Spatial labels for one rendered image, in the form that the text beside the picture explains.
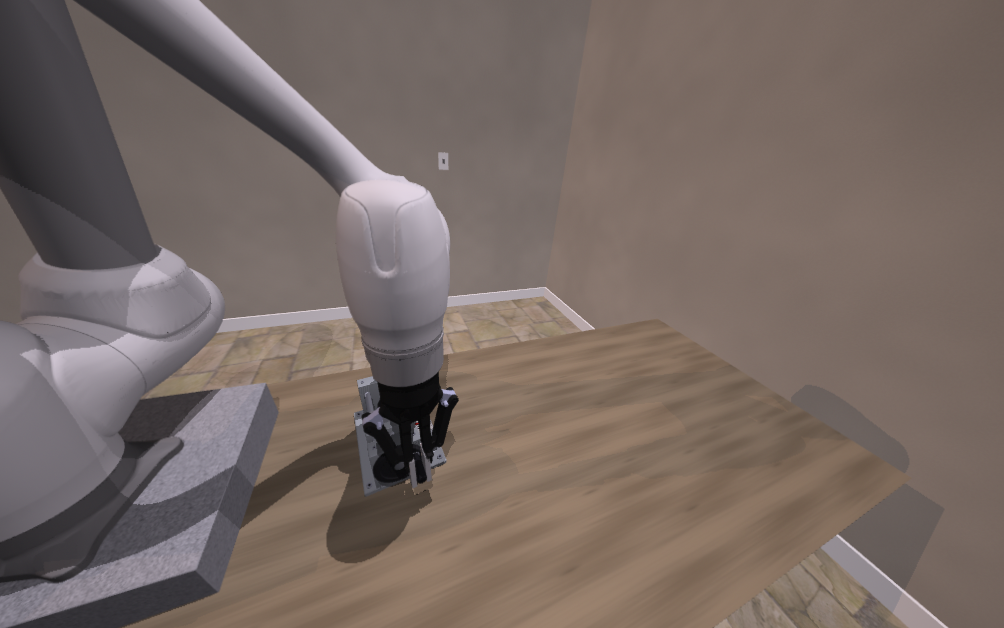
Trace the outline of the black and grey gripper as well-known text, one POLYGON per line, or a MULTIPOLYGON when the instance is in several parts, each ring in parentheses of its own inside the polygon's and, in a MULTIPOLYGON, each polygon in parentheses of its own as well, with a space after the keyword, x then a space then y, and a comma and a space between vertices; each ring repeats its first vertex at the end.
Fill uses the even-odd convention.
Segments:
POLYGON ((454 389, 452 387, 448 387, 446 390, 441 389, 439 372, 431 379, 415 386, 390 387, 378 383, 378 388, 380 394, 378 409, 372 413, 367 412, 362 415, 364 432, 376 439, 392 465, 404 461, 405 470, 409 473, 410 481, 412 480, 412 488, 415 488, 417 487, 417 478, 412 450, 411 423, 418 421, 422 463, 427 475, 427 482, 431 481, 430 464, 433 461, 433 449, 444 444, 452 410, 459 401, 454 389), (437 404, 438 408, 431 435, 430 414, 437 404), (397 448, 385 428, 383 417, 399 425, 400 448, 397 448))

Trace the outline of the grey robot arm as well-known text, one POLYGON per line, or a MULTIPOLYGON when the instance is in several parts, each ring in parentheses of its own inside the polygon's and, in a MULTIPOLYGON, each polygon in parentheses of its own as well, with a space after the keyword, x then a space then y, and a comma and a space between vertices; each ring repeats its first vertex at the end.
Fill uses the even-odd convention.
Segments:
MULTIPOLYGON (((373 379, 435 376, 450 234, 431 193, 378 169, 199 0, 74 1, 332 186, 373 379)), ((38 252, 18 275, 23 321, 0 320, 0 583, 62 582, 183 449, 118 432, 214 337, 225 302, 153 243, 65 0, 0 0, 0 189, 38 252)))

